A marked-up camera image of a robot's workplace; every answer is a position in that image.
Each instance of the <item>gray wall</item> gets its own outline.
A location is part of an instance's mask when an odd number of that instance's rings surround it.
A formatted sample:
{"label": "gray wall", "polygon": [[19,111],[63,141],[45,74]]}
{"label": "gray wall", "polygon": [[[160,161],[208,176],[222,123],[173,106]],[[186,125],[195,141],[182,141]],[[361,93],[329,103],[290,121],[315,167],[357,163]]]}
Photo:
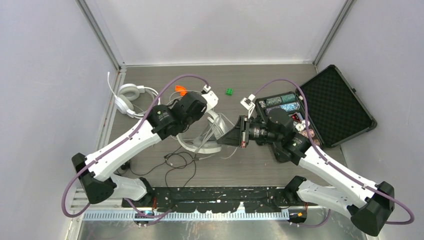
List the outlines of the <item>gray wall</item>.
{"label": "gray wall", "polygon": [[71,156],[95,149],[115,69],[73,0],[2,0],[0,32],[1,238],[61,240]]}
{"label": "gray wall", "polygon": [[[319,69],[340,68],[378,127],[342,145],[350,168],[387,181],[416,215],[407,226],[386,225],[380,239],[423,239],[424,2],[356,1]],[[406,220],[399,206],[391,220]]]}
{"label": "gray wall", "polygon": [[345,0],[87,2],[116,56],[155,65],[311,62]]}

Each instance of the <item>green block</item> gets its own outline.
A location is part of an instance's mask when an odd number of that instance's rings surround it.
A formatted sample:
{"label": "green block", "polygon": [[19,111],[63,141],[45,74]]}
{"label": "green block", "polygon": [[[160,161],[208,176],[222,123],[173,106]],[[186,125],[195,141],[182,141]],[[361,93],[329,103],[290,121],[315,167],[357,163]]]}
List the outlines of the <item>green block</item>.
{"label": "green block", "polygon": [[227,88],[226,91],[225,91],[225,94],[228,95],[228,96],[233,95],[233,89]]}

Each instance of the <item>open black case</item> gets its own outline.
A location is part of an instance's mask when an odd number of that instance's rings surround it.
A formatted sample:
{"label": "open black case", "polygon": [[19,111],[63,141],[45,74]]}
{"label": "open black case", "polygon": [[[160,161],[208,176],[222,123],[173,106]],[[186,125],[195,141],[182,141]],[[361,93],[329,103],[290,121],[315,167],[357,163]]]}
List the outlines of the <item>open black case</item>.
{"label": "open black case", "polygon": [[[309,128],[313,129],[313,139],[321,148],[334,148],[376,128],[376,120],[335,65],[328,66],[300,88],[306,97]],[[258,98],[255,101],[257,118],[267,122],[270,109],[282,108],[290,116],[296,113],[296,116],[292,116],[295,125],[302,124],[302,119],[299,118],[305,117],[305,106],[300,97],[296,90]],[[285,162],[279,156],[281,145],[270,145],[277,161]]]}

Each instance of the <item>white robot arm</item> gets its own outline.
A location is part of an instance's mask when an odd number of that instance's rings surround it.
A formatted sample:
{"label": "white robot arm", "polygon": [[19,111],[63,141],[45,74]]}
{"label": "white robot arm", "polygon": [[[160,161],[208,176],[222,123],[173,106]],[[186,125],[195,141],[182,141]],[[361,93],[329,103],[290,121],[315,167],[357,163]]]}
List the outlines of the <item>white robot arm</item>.
{"label": "white robot arm", "polygon": [[144,178],[131,179],[114,172],[144,149],[170,135],[184,132],[217,104],[218,97],[210,87],[205,86],[201,95],[188,92],[171,106],[154,106],[141,126],[142,120],[139,120],[134,127],[104,148],[87,156],[78,153],[72,157],[77,172],[93,161],[96,162],[79,177],[88,201],[97,204],[109,197],[142,201],[148,193],[149,183]]}
{"label": "white robot arm", "polygon": [[[290,204],[315,203],[334,210],[372,236],[379,234],[394,210],[393,201],[372,191],[380,191],[393,198],[394,188],[390,184],[376,184],[333,160],[321,149],[315,150],[308,138],[294,131],[293,119],[283,109],[272,109],[267,123],[240,116],[235,127],[217,142],[246,148],[249,141],[281,144],[282,151],[278,153],[281,157],[317,174],[335,187],[323,187],[295,176],[284,188],[285,199]],[[352,179],[360,180],[364,185],[358,185]]]}

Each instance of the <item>black cable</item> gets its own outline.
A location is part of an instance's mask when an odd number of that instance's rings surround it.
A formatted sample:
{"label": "black cable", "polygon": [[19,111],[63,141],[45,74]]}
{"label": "black cable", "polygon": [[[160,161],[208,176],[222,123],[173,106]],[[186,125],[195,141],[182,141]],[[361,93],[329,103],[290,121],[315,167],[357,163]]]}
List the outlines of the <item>black cable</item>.
{"label": "black cable", "polygon": [[162,162],[161,164],[154,166],[154,167],[153,167],[150,171],[148,171],[147,173],[144,173],[144,174],[137,174],[137,173],[133,172],[133,170],[131,169],[131,167],[129,168],[129,170],[130,170],[130,171],[131,171],[131,173],[132,173],[132,174],[134,174],[134,175],[137,175],[137,176],[145,176],[145,175],[147,175],[147,174],[151,173],[151,172],[152,172],[153,170],[155,170],[157,167],[162,166],[162,165],[164,165],[164,164],[166,164],[166,163],[167,163],[167,161],[164,161],[164,162]]}
{"label": "black cable", "polygon": [[126,173],[128,172],[128,168],[127,168],[127,169],[125,169],[125,171],[124,171],[123,173],[120,173],[120,172],[118,171],[118,169],[116,170],[117,175],[118,175],[118,176],[121,176],[121,177],[122,177],[122,175],[124,175],[124,174],[126,174]]}
{"label": "black cable", "polygon": [[272,199],[272,202],[274,203],[274,205],[277,207],[277,208],[280,208],[280,209],[288,209],[288,208],[290,208],[292,205],[288,205],[287,207],[280,207],[279,206],[279,204],[277,203],[277,198],[276,197],[274,197],[273,199]]}
{"label": "black cable", "polygon": [[164,164],[167,164],[168,166],[170,166],[171,168],[174,168],[172,165],[170,165],[169,163],[168,163],[168,161],[167,161],[167,159],[169,158],[169,155],[174,155],[174,154],[176,154],[176,152],[178,151],[178,150],[180,150],[181,148],[182,148],[183,146],[180,146],[179,148],[177,148],[174,152],[172,152],[172,153],[168,153],[167,155],[165,155],[165,161],[164,162],[162,162],[162,163],[160,163],[160,164],[158,164],[158,165],[156,165],[156,166],[154,166],[150,171],[148,171],[148,172],[146,172],[146,173],[144,173],[144,174],[139,174],[139,173],[135,173],[132,169],[131,169],[131,164],[129,165],[129,171],[132,173],[132,174],[134,174],[134,175],[136,175],[136,176],[140,176],[140,177],[142,177],[142,176],[146,176],[146,175],[148,175],[149,173],[151,173],[151,172],[153,172],[153,170],[155,170],[157,167],[160,167],[160,166],[162,166],[162,165],[164,165]]}
{"label": "black cable", "polygon": [[193,157],[191,154],[189,154],[188,152],[181,152],[181,153],[186,153],[186,154],[188,154],[190,157],[191,157],[191,162],[189,162],[189,163],[187,163],[187,160],[186,160],[186,158],[185,157],[183,157],[181,154],[179,154],[179,153],[174,153],[172,156],[174,156],[174,155],[177,155],[177,156],[180,156],[182,159],[184,159],[184,162],[185,162],[185,164],[184,165],[181,165],[181,166],[177,166],[177,167],[173,167],[173,169],[170,169],[169,171],[167,171],[166,173],[165,173],[165,185],[166,185],[166,188],[168,188],[168,190],[170,191],[170,192],[172,192],[173,193],[173,191],[171,190],[171,188],[169,187],[169,185],[168,185],[168,180],[167,180],[167,176],[168,176],[168,174],[170,173],[170,172],[172,172],[173,170],[175,170],[175,169],[184,169],[184,168],[186,168],[188,165],[190,165],[190,164],[192,164],[192,163],[194,163],[194,173],[193,173],[193,175],[185,182],[185,184],[182,186],[183,188],[190,182],[190,180],[192,180],[194,177],[195,177],[195,175],[196,175],[196,171],[197,171],[197,165],[196,165],[196,162],[195,161],[197,161],[197,159],[195,158],[195,157]]}
{"label": "black cable", "polygon": [[193,176],[191,176],[185,183],[184,183],[184,186],[182,186],[183,188],[190,182],[190,180],[192,180],[194,177],[195,177],[195,175],[196,175],[196,170],[197,170],[197,165],[196,165],[196,159],[193,159],[190,163],[194,163],[194,173],[193,173]]}

